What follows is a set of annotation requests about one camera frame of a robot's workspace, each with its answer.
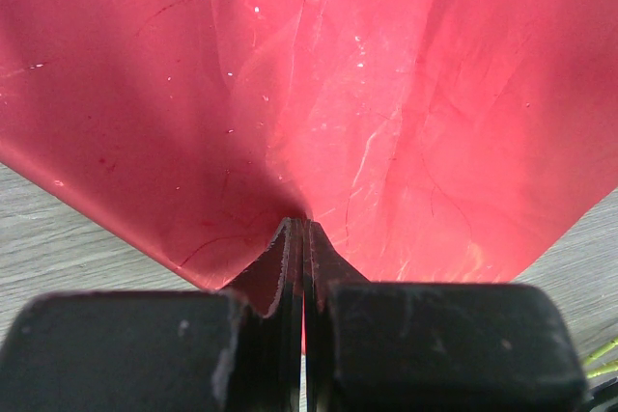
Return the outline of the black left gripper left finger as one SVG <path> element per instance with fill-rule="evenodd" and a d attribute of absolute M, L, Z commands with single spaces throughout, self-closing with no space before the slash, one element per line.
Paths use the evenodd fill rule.
<path fill-rule="evenodd" d="M 1 348 L 5 411 L 296 411 L 302 223 L 217 291 L 49 293 Z"/>

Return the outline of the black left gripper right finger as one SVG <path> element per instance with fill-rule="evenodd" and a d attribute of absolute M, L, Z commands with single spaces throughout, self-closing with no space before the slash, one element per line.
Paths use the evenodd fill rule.
<path fill-rule="evenodd" d="M 372 282 L 303 231 L 311 411 L 574 411 L 587 382 L 549 297 L 519 284 Z"/>

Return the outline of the dark red wrapping paper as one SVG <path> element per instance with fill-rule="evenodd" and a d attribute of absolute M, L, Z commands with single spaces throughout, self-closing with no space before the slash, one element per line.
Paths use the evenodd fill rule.
<path fill-rule="evenodd" d="M 1 0 L 1 160 L 202 288 L 287 216 L 508 281 L 617 185 L 617 0 Z"/>

